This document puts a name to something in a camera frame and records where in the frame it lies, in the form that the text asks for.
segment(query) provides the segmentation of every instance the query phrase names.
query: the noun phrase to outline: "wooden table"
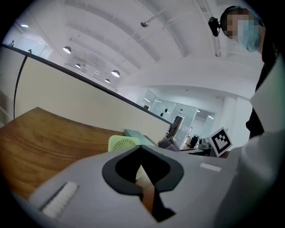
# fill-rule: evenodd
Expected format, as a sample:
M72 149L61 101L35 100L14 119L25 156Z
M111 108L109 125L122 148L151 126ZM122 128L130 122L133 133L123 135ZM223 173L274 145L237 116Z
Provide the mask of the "wooden table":
M124 135L35 108L0 129L1 173L11 192L27 199L70 164L107 152L114 134Z

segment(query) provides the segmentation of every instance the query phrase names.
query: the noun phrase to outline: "face mask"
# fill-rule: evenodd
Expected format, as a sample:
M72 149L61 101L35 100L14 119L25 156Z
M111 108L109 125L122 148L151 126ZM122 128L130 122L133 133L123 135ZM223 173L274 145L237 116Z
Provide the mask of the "face mask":
M256 16L254 16L254 20L238 20L237 35L237 41L249 52L255 52L260 49L259 20Z

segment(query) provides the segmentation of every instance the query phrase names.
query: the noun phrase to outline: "white bristles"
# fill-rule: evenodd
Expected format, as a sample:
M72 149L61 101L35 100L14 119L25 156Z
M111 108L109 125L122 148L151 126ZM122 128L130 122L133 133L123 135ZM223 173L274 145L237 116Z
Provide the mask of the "white bristles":
M75 194L77 188L76 183L67 182L59 193L42 209L42 212L51 218L56 218Z

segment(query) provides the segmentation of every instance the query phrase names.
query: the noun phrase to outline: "beige wall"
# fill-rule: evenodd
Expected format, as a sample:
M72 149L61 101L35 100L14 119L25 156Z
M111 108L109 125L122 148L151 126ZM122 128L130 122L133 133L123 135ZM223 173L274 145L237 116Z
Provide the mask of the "beige wall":
M14 117L14 94L24 55L0 48L0 122L7 124Z
M104 91L28 57L17 88L15 117L35 107L105 129L137 130L155 142L169 127Z

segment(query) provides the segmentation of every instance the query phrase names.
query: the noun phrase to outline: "curved ceiling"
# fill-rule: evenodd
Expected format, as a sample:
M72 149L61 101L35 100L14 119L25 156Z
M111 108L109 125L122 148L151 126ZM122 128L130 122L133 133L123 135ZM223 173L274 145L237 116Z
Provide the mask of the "curved ceiling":
M162 83L229 91L233 86L221 80L255 83L262 62L258 53L247 53L223 33L211 34L209 17L219 18L228 4L242 2L39 0L25 15L66 64L92 66L100 75L91 76L102 82L110 78L114 88ZM142 27L142 21L149 26ZM71 55L62 50L67 45ZM114 69L120 78L111 75ZM232 93L248 97L251 92Z

